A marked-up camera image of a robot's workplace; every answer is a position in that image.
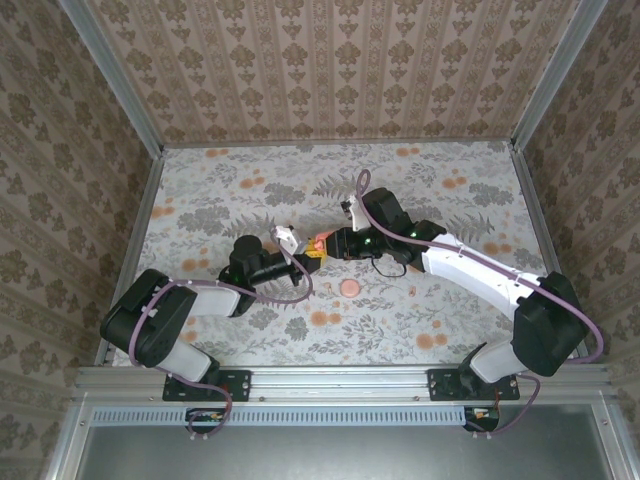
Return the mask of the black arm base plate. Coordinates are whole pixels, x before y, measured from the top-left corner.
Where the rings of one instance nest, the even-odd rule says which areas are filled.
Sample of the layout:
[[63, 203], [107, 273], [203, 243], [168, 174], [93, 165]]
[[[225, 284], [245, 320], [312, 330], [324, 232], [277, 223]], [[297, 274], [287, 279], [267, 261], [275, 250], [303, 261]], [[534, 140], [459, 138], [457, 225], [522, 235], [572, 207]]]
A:
[[457, 368], [427, 371], [429, 397], [432, 401], [519, 400], [520, 391], [514, 375], [494, 383], [481, 380], [472, 371]]
[[[247, 402], [251, 391], [250, 370], [218, 370], [207, 373], [201, 385], [215, 385], [225, 390], [233, 401]], [[194, 387], [175, 378], [165, 377], [162, 399], [167, 402], [222, 402], [224, 395], [211, 389]]]

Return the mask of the aluminium table side rail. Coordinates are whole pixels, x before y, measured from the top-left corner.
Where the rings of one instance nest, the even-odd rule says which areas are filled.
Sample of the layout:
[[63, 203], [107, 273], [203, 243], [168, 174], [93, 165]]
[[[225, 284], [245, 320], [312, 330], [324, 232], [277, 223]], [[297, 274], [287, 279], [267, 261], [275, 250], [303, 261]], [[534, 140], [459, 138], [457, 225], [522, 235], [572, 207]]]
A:
[[144, 239], [151, 218], [154, 201], [159, 189], [163, 168], [164, 158], [162, 156], [152, 161], [151, 168], [149, 170], [149, 177], [145, 185], [139, 210], [131, 231], [123, 265], [114, 290], [111, 307], [115, 306], [117, 301], [124, 295], [135, 279], [136, 269], [144, 245]]
[[584, 315], [571, 282], [562, 275], [524, 154], [514, 147], [510, 154], [548, 270], [536, 279], [539, 286], [517, 302], [512, 345], [525, 355], [529, 370], [549, 377], [562, 365], [592, 362], [584, 340], [595, 333], [596, 344], [601, 345], [602, 336]]

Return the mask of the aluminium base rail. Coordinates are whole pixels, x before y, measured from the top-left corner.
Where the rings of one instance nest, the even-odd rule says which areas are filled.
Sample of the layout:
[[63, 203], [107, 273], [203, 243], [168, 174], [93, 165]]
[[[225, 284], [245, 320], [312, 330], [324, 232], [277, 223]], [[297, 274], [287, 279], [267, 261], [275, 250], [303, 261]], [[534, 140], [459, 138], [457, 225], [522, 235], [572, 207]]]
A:
[[[250, 366], [247, 405], [410, 405], [430, 402], [430, 370], [442, 365]], [[162, 402], [165, 375], [149, 369], [85, 367], [79, 370], [71, 401], [90, 405]], [[598, 364], [565, 365], [540, 379], [537, 404], [612, 402], [617, 395], [607, 369]]]

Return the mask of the aluminium frame post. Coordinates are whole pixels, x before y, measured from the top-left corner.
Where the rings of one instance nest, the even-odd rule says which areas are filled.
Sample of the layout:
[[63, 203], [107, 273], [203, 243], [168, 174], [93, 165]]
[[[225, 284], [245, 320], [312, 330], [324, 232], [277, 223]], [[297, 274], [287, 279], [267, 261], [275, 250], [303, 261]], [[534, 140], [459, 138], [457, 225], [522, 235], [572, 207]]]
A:
[[516, 151], [523, 151], [532, 138], [607, 3], [608, 0], [580, 0], [511, 135]]
[[122, 62], [92, 13], [88, 0], [59, 0], [91, 57], [120, 103], [140, 141], [153, 161], [161, 158], [163, 141], [135, 92]]

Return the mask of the small black connector module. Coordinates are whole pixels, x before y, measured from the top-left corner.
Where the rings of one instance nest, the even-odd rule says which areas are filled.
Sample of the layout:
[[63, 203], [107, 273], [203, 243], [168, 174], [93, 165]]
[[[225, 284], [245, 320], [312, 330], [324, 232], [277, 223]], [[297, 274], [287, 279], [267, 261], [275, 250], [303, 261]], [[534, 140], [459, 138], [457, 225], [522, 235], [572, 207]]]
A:
[[185, 413], [185, 428], [196, 436], [210, 435], [225, 422], [225, 408], [191, 408]]
[[472, 433], [493, 432], [500, 421], [497, 407], [465, 407], [465, 424], [463, 428]]

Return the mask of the aluminium table back rail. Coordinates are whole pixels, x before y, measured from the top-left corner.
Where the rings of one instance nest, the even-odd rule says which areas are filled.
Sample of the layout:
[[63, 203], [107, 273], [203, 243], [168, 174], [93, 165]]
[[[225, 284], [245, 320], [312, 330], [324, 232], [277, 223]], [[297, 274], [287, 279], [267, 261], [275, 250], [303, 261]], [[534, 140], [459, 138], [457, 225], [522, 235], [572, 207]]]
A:
[[320, 145], [359, 145], [359, 144], [432, 144], [432, 143], [479, 143], [479, 142], [503, 142], [512, 145], [509, 137], [426, 137], [426, 138], [380, 138], [380, 139], [307, 139], [307, 140], [267, 140], [267, 141], [227, 141], [227, 142], [191, 142], [191, 143], [166, 143], [162, 149], [192, 149], [192, 148], [244, 148], [244, 147], [285, 147], [285, 146], [320, 146]]

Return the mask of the floral patterned table cover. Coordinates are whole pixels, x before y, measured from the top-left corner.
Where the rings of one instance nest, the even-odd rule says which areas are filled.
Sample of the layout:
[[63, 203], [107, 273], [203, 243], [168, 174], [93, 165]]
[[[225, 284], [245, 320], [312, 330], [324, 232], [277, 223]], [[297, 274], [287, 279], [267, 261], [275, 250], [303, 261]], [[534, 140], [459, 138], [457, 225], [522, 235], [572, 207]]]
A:
[[[242, 235], [272, 249], [276, 225], [304, 237], [344, 227], [340, 203], [363, 169], [413, 220], [433, 221], [509, 267], [546, 273], [503, 142], [168, 150], [138, 267], [213, 280]], [[359, 282], [357, 297], [340, 294], [345, 279]], [[313, 282], [313, 295], [292, 305], [258, 303], [237, 319], [190, 316], [180, 337], [225, 366], [312, 366], [457, 363], [511, 335], [491, 304], [389, 257], [332, 259]], [[289, 300], [306, 290], [284, 278], [261, 291]]]

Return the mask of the grey metal sheet panel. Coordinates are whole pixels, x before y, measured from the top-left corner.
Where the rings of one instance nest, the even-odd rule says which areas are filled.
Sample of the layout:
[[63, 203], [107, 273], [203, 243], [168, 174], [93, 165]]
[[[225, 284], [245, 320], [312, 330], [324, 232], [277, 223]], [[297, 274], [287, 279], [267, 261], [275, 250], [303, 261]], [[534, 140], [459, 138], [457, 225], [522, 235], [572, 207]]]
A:
[[538, 406], [485, 438], [460, 427], [91, 431], [78, 480], [613, 480], [586, 406]]

